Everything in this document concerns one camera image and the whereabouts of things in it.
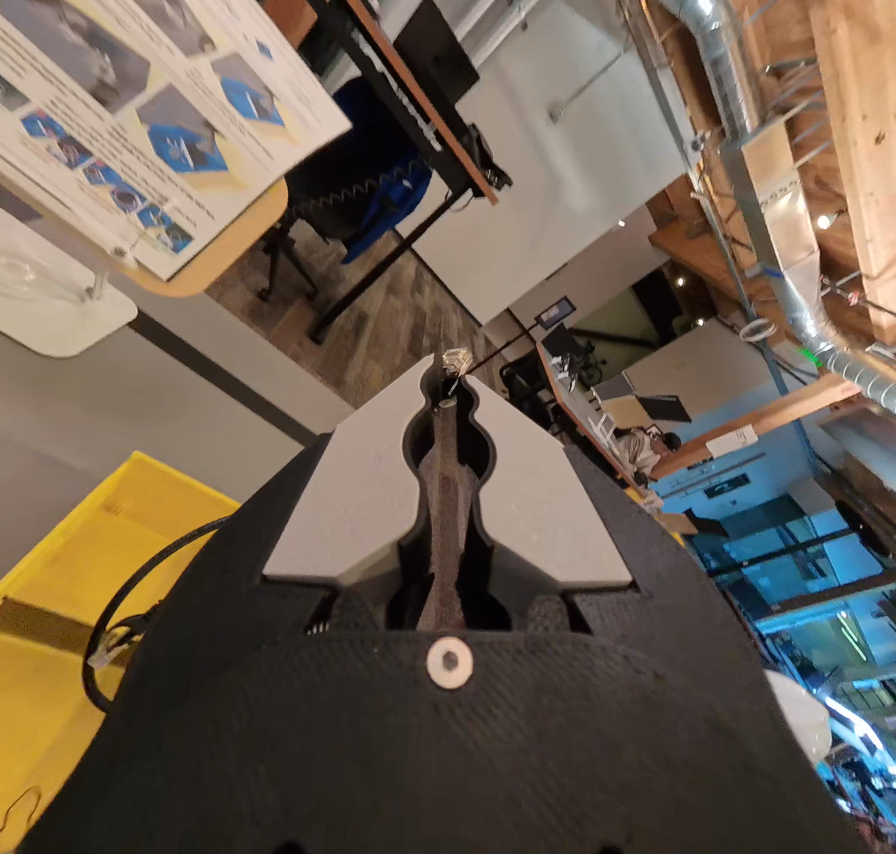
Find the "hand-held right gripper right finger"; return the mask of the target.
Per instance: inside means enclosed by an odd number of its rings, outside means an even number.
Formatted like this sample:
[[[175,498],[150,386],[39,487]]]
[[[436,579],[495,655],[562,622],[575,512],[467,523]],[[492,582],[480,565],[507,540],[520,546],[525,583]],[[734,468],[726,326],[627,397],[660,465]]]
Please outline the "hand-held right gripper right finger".
[[[458,383],[458,459],[472,474],[458,568],[468,628],[521,626],[536,599],[633,586],[565,447],[472,377]]]

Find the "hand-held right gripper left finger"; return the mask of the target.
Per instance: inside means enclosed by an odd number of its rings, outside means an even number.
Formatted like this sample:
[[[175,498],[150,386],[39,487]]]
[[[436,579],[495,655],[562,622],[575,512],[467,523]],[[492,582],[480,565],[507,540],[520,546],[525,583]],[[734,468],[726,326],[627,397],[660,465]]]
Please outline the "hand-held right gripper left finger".
[[[416,628],[434,575],[421,464],[435,445],[435,355],[331,433],[263,578],[355,591],[389,628]]]

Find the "yellow plastic bin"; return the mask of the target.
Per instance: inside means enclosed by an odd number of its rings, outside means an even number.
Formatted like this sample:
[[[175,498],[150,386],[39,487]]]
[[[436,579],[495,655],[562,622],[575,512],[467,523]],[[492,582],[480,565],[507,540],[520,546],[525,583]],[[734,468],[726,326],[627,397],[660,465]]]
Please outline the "yellow plastic bin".
[[[2,598],[93,627],[138,567],[237,508],[238,501],[134,452],[6,573]],[[56,654],[26,656],[2,669],[2,852],[15,850],[103,720],[84,693],[81,670],[81,659]]]

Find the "black and blue bag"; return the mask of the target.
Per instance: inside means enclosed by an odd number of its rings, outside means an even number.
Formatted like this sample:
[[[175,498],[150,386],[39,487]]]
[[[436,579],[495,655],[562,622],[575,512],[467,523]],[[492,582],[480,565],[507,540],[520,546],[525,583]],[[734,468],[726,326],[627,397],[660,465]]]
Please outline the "black and blue bag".
[[[342,243],[348,265],[417,209],[433,171],[364,77],[344,83],[334,101],[350,129],[285,181],[291,217]]]

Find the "clear acrylic stand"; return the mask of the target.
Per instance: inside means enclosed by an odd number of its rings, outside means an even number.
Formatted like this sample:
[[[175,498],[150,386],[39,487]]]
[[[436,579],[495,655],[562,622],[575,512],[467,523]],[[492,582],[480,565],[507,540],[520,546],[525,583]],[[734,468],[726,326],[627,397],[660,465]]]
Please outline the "clear acrylic stand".
[[[49,222],[28,202],[2,189],[2,294],[23,299],[92,303],[104,298],[110,272],[95,270],[81,279],[84,265],[69,246],[59,247],[46,230]]]

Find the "black monitor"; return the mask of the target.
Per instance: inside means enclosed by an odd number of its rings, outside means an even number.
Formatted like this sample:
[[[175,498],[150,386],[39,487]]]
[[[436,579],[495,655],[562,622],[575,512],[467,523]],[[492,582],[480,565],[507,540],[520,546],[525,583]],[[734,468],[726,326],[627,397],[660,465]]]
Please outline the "black monitor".
[[[479,81],[470,57],[434,0],[420,0],[393,45],[433,103],[456,106]]]

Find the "printed instruction sheet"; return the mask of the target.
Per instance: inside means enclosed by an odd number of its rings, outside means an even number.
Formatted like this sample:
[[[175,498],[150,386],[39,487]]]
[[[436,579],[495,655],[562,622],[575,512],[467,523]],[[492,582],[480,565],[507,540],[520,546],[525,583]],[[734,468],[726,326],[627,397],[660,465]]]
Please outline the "printed instruction sheet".
[[[351,122],[256,0],[1,0],[2,179],[169,281]]]

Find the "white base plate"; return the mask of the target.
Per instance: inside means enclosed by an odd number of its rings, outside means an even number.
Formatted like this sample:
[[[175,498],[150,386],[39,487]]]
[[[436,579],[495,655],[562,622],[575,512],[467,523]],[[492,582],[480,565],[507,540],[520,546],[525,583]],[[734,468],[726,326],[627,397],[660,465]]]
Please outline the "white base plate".
[[[85,268],[81,279],[90,280],[93,271]],[[104,298],[92,303],[4,296],[1,283],[1,332],[38,355],[79,355],[123,329],[137,314],[134,301],[110,283]]]

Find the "silver air duct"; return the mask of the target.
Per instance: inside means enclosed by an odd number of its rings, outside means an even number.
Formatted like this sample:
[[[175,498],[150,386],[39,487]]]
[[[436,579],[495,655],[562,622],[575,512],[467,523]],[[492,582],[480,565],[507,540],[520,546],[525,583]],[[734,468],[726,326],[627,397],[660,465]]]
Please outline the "silver air duct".
[[[655,0],[691,33],[725,131],[721,162],[790,328],[828,371],[895,412],[895,369],[842,333],[825,309],[821,255],[783,118],[766,119],[729,0]]]

